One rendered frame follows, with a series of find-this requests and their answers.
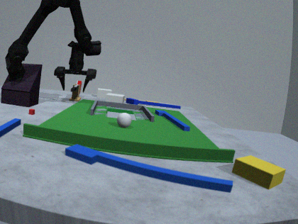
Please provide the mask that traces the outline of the white rectangular block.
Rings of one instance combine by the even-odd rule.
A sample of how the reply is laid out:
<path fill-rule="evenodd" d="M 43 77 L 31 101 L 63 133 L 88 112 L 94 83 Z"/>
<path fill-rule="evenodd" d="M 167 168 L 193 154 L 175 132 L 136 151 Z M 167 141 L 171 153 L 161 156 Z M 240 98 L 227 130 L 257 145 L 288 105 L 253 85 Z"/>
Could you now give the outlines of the white rectangular block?
<path fill-rule="evenodd" d="M 111 94 L 110 89 L 100 89 L 100 88 L 98 88 L 97 98 L 105 99 L 107 94 Z"/>
<path fill-rule="evenodd" d="M 107 94 L 106 95 L 106 101 L 123 103 L 124 102 L 124 96 L 125 95 L 122 95 L 122 94 Z"/>

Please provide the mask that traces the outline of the yellow rectangular block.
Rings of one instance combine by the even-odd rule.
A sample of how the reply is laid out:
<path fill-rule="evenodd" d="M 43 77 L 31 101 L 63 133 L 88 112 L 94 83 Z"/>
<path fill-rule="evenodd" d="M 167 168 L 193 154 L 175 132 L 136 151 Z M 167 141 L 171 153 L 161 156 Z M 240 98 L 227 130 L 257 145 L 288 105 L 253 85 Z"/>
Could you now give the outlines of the yellow rectangular block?
<path fill-rule="evenodd" d="M 232 173 L 269 190 L 282 183 L 285 170 L 249 155 L 235 160 Z"/>

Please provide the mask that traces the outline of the white golf ball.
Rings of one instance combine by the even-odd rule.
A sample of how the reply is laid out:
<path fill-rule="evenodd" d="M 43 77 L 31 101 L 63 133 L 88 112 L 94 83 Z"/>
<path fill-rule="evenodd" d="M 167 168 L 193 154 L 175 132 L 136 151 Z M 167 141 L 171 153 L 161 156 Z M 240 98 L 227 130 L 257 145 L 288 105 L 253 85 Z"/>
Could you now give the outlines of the white golf ball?
<path fill-rule="evenodd" d="M 131 124 L 131 116 L 127 113 L 120 113 L 117 118 L 117 123 L 122 128 L 127 128 Z"/>

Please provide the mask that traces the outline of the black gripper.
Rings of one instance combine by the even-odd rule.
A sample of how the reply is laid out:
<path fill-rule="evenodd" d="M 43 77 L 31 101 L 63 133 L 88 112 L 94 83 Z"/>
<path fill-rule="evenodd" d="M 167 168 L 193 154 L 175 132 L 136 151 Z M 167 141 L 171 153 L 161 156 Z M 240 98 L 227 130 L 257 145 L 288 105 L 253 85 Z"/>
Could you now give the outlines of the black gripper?
<path fill-rule="evenodd" d="M 55 69 L 54 75 L 57 76 L 57 78 L 59 78 L 60 83 L 62 84 L 63 91 L 65 90 L 65 74 L 76 74 L 76 75 L 81 74 L 86 76 L 84 87 L 83 87 L 83 93 L 87 83 L 96 78 L 95 69 L 88 68 L 87 71 L 86 70 L 82 71 L 83 60 L 84 60 L 84 57 L 82 58 L 70 57 L 70 69 L 65 69 L 65 67 L 61 67 L 61 66 Z"/>

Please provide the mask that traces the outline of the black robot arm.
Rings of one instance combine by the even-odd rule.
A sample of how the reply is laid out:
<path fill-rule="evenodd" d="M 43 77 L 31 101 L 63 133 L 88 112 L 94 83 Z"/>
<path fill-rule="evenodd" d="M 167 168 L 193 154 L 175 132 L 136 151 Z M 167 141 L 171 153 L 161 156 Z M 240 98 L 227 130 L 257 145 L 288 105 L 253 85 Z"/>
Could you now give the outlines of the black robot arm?
<path fill-rule="evenodd" d="M 79 0 L 42 0 L 39 9 L 36 11 L 19 39 L 15 40 L 9 47 L 6 60 L 6 68 L 9 73 L 9 81 L 21 81 L 26 72 L 22 65 L 28 55 L 28 44 L 40 25 L 48 14 L 55 11 L 58 7 L 70 8 L 72 20 L 74 22 L 74 36 L 78 43 L 72 41 L 68 44 L 72 47 L 71 57 L 82 58 L 86 56 L 99 55 L 101 52 L 101 42 L 91 41 L 92 36 L 84 23 L 82 10 Z"/>

